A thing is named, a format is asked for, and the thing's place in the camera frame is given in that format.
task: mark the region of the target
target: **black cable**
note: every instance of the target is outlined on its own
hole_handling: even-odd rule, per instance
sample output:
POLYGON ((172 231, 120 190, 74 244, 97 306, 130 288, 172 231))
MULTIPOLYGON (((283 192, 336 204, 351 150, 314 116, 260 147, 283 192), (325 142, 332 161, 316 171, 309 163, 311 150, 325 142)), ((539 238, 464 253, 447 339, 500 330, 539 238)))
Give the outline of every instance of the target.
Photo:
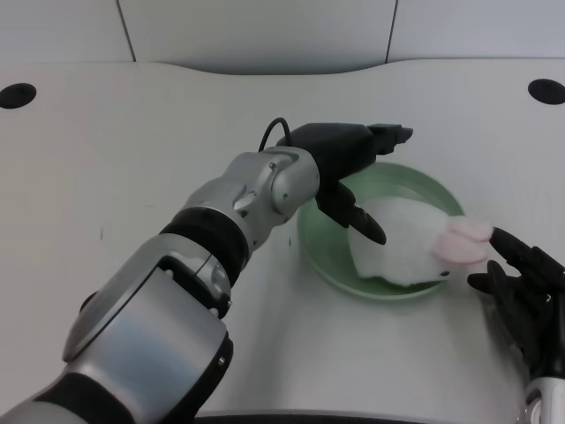
POLYGON ((286 122, 286 119, 284 119, 283 117, 278 117, 277 119, 274 119, 273 122, 271 122, 268 125, 267 130, 265 131, 265 135, 263 135, 263 140, 261 140, 261 143, 259 144, 259 151, 260 152, 262 152, 263 149, 265 148, 265 144, 267 143, 268 136, 271 134, 271 131, 273 131, 273 128, 277 124, 282 125, 282 128, 284 130, 284 138, 286 139, 286 145, 292 146, 292 139, 290 138, 289 124, 286 122))

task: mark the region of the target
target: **pink ear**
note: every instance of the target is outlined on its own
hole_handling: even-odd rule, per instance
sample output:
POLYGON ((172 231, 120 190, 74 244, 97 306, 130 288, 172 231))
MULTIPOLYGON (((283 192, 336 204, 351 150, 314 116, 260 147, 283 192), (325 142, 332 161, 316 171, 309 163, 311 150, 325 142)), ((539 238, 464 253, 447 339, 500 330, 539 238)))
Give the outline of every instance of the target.
POLYGON ((453 216, 448 220, 448 231, 473 241, 488 241, 493 235, 493 226, 472 221, 466 216, 453 216))
POLYGON ((471 265, 486 259, 486 250, 453 232, 444 232, 433 243, 432 253, 445 262, 471 265))

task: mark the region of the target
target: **wall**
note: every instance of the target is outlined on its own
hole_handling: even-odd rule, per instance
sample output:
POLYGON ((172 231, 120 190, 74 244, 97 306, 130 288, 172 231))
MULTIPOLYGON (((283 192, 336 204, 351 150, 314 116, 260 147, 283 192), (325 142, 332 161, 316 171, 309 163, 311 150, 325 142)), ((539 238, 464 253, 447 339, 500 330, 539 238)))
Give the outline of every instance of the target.
POLYGON ((122 0, 139 61, 221 73, 383 64, 395 0, 122 0))
POLYGON ((0 63, 131 60, 116 0, 0 2, 0 63))
POLYGON ((131 61, 117 1, 139 61, 210 72, 565 57, 562 0, 3 0, 0 63, 131 61))
POLYGON ((565 57, 565 2, 399 0, 389 61, 565 57))

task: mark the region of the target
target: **table surface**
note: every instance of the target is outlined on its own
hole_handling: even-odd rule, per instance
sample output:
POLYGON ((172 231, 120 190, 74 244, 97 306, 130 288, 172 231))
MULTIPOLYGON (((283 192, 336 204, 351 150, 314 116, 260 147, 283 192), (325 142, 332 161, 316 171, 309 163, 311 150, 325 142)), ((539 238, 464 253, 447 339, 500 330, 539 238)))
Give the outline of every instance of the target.
MULTIPOLYGON (((260 77, 163 64, 0 68, 0 87, 38 90, 26 107, 0 110, 0 413, 57 376, 85 297, 193 190, 255 150, 274 117, 410 126, 411 140, 383 160, 422 170, 470 216, 565 260, 565 106, 529 96, 538 78, 565 82, 565 61, 260 77)), ((234 360, 204 411, 517 416, 524 382, 463 279, 410 302, 357 299, 313 272, 293 219, 253 256, 233 302, 234 360)))

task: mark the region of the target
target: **white plush toy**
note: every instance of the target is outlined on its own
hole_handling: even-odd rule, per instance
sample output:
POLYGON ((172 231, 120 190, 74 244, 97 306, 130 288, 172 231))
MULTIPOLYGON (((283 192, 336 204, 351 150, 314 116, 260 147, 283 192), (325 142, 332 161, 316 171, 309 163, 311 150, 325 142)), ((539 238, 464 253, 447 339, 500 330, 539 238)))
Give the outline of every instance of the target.
POLYGON ((440 281, 486 259, 479 242, 491 238, 491 225, 397 197, 368 201, 363 209, 385 231, 387 244, 378 245, 349 228, 351 256, 361 277, 382 276, 400 285, 440 281))

